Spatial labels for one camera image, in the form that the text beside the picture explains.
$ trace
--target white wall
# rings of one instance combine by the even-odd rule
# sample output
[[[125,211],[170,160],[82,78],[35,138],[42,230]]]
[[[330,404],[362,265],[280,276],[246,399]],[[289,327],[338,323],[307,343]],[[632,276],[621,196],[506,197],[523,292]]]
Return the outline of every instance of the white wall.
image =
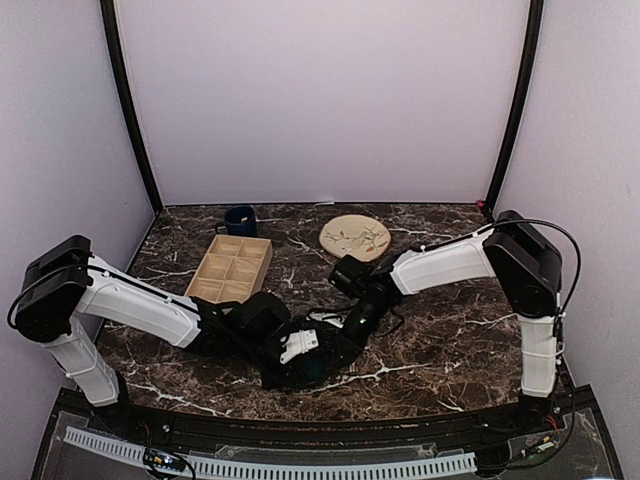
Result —
[[[117,4],[166,203],[484,197],[527,0]]]
[[[551,0],[499,209],[555,221],[583,249],[567,356],[629,478],[640,471],[639,201],[640,3]]]
[[[2,2],[0,66],[5,315],[32,259],[81,233],[123,267],[153,215],[118,104],[98,1]],[[2,478],[30,478],[61,383],[50,356],[3,320]]]

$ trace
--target mug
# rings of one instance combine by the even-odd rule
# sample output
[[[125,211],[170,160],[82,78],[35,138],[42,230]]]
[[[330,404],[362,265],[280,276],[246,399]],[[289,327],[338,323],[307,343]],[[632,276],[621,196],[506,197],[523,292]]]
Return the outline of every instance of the mug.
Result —
[[[231,207],[224,214],[224,222],[216,224],[216,233],[220,233],[220,229],[224,228],[227,235],[236,235],[239,237],[257,237],[258,222],[256,220],[256,212],[249,205],[237,205]]]

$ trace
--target wooden tray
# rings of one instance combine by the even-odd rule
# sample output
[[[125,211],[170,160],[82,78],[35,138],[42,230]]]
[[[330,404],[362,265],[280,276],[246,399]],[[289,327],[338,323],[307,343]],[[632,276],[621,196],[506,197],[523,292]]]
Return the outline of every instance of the wooden tray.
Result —
[[[185,292],[212,303],[244,302],[262,288],[271,240],[216,235]]]

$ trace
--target marble table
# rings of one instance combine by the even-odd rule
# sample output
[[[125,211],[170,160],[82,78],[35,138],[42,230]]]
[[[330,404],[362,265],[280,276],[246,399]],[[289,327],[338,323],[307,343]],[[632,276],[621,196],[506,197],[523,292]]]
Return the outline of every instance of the marble table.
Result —
[[[131,274],[183,294],[226,207],[168,207],[158,217]],[[390,254],[456,237],[484,222],[474,205],[261,205],[261,237],[274,256],[263,290],[292,314],[335,308],[348,300],[327,282],[335,258],[320,247],[322,226],[347,213],[381,221],[393,235]],[[132,400],[167,410],[287,421],[383,420],[477,410],[515,402],[520,338],[493,279],[460,282],[408,298],[406,323],[372,338],[351,366],[325,385],[297,393],[265,391],[257,371],[233,360],[210,360],[149,334],[107,323],[98,348],[120,371]],[[380,332],[391,328],[387,318]]]

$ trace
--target robotic arm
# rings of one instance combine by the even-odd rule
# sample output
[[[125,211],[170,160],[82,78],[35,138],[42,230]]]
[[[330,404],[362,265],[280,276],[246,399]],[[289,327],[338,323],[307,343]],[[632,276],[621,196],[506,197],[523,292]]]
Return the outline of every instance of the robotic arm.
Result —
[[[301,388],[355,361],[403,297],[497,277],[521,324],[522,394],[545,399],[555,383],[562,260],[548,240],[518,219],[506,212],[493,226],[389,257],[375,269],[344,257],[329,281],[358,303],[343,322],[291,319],[277,297],[262,292],[242,304],[171,295],[113,268],[91,253],[88,239],[75,236],[29,265],[9,323],[49,350],[102,410],[127,403],[126,384],[106,365],[76,313],[149,332],[199,355],[244,359],[260,369],[265,388]],[[512,223],[500,226],[501,221]]]

